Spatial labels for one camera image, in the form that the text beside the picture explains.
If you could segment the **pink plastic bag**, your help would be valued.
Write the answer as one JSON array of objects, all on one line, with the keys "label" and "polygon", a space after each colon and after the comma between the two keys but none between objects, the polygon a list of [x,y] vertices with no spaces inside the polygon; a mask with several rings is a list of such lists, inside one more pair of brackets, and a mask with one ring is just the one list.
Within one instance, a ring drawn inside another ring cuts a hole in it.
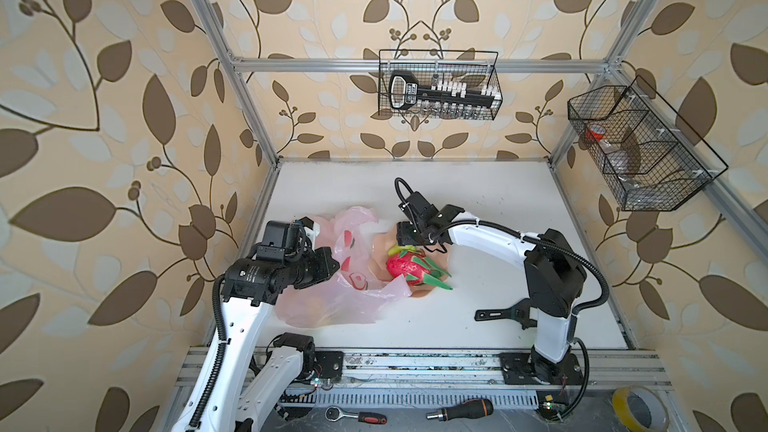
[{"label": "pink plastic bag", "polygon": [[[371,324],[380,310],[395,301],[411,296],[407,285],[400,281],[382,283],[369,271],[372,243],[364,237],[363,227],[378,223],[374,211],[353,206],[333,218],[311,218],[319,227],[315,240],[318,247],[330,247],[340,270],[330,280],[312,287],[287,289],[275,306],[276,317],[294,328],[313,329],[331,325]],[[351,248],[343,246],[342,235],[349,230],[354,235]],[[367,290],[355,290],[349,281],[351,274],[364,275]]]}]

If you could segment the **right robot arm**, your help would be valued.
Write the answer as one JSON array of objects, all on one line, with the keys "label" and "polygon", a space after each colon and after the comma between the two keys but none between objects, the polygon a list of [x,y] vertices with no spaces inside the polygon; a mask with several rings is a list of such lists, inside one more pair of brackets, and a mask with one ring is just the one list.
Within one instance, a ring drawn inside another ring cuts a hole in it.
[{"label": "right robot arm", "polygon": [[587,367],[572,353],[580,313],[608,301],[603,274],[573,251],[554,229],[524,233],[482,220],[463,208],[439,209],[407,182],[394,182],[399,209],[406,220],[397,224],[400,246],[425,246],[441,253],[448,245],[470,247],[524,271],[528,295],[506,309],[478,310],[477,322],[508,319],[536,331],[529,355],[500,358],[507,383],[565,385],[587,381]]}]

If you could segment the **pink dragon fruit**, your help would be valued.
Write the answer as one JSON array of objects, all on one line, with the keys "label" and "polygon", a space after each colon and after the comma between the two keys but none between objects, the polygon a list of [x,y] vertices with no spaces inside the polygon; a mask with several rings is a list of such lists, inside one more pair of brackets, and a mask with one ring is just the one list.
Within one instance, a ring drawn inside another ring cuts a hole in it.
[{"label": "pink dragon fruit", "polygon": [[389,257],[386,270],[393,278],[402,277],[409,286],[428,286],[452,290],[445,282],[450,273],[422,251],[410,250],[402,256]]}]

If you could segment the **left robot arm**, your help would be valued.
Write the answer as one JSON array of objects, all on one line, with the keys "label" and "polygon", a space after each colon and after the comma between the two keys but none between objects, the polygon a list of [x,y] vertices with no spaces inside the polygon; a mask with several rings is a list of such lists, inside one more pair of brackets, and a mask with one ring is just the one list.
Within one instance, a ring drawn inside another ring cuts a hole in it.
[{"label": "left robot arm", "polygon": [[329,280],[340,264],[331,249],[308,250],[295,262],[243,258],[213,288],[216,332],[174,431],[259,431],[288,386],[312,370],[311,339],[274,346],[266,365],[245,386],[265,322],[281,292]]}]

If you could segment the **green apple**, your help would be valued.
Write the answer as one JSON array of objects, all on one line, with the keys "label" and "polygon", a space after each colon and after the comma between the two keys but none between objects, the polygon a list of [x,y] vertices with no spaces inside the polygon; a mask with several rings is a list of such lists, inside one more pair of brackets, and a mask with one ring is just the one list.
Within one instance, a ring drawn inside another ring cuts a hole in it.
[{"label": "green apple", "polygon": [[395,246],[391,247],[388,250],[387,255],[389,257],[395,256],[395,255],[402,256],[403,254],[405,254],[405,253],[407,253],[409,251],[410,251],[410,247],[409,246],[395,245]]}]

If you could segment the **dark purple mangosteen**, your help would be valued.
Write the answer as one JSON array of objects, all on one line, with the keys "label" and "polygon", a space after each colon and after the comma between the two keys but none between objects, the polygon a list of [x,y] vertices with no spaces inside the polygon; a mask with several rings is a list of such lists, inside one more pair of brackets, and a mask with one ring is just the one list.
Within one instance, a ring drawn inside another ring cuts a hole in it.
[{"label": "dark purple mangosteen", "polygon": [[355,290],[364,291],[369,287],[367,278],[361,274],[351,274],[349,281]]}]

